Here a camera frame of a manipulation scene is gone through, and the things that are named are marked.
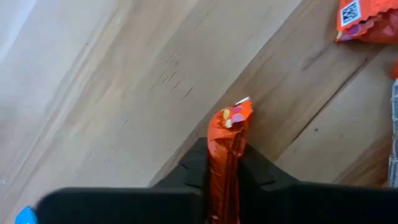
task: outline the blue object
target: blue object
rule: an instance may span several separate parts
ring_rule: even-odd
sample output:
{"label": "blue object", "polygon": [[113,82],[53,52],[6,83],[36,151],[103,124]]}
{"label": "blue object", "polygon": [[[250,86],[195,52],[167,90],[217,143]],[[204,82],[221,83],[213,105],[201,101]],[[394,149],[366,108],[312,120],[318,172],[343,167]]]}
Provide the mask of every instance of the blue object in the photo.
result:
{"label": "blue object", "polygon": [[17,215],[17,218],[15,219],[15,224],[37,224],[36,215],[29,206],[26,206]]}

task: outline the orange candy wrapper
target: orange candy wrapper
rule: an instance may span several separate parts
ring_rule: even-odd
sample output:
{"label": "orange candy wrapper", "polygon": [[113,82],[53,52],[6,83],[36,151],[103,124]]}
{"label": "orange candy wrapper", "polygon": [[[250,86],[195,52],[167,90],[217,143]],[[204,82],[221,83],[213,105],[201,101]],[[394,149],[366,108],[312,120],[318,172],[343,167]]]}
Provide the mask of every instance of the orange candy wrapper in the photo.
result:
{"label": "orange candy wrapper", "polygon": [[246,147],[252,113],[251,100],[245,98],[210,121],[207,143],[211,224],[239,223],[238,162]]}
{"label": "orange candy wrapper", "polygon": [[397,0],[340,0],[336,41],[398,44]]}

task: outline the black plastic part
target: black plastic part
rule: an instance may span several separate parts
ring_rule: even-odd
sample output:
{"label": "black plastic part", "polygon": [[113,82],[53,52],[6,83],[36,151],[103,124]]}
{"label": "black plastic part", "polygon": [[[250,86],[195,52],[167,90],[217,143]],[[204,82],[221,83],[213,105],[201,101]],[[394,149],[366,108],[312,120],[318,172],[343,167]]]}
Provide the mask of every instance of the black plastic part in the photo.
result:
{"label": "black plastic part", "polygon": [[[48,223],[204,223],[206,139],[148,189],[63,189],[35,212]],[[247,223],[393,223],[398,191],[300,182],[248,146],[239,163],[240,221]]]}

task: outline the orange wrapper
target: orange wrapper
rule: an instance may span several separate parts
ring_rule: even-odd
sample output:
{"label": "orange wrapper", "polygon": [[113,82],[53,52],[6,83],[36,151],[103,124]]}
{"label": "orange wrapper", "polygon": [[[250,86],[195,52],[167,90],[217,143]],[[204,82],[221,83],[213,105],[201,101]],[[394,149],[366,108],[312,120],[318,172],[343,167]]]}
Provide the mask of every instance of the orange wrapper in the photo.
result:
{"label": "orange wrapper", "polygon": [[398,44],[397,0],[340,0],[336,41]]}
{"label": "orange wrapper", "polygon": [[208,130],[208,222],[239,223],[238,162],[247,143],[252,103],[245,98],[214,115]]}

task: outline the wooden floor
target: wooden floor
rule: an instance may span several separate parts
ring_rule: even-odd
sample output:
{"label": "wooden floor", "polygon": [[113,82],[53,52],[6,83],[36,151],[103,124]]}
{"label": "wooden floor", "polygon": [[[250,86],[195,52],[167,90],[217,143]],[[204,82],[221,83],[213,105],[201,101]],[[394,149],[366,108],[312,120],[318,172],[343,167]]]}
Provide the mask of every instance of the wooden floor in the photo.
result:
{"label": "wooden floor", "polygon": [[16,1],[0,37],[0,222],[60,187],[155,183],[245,96],[249,143],[281,169],[381,186],[398,47],[334,43],[337,7]]}

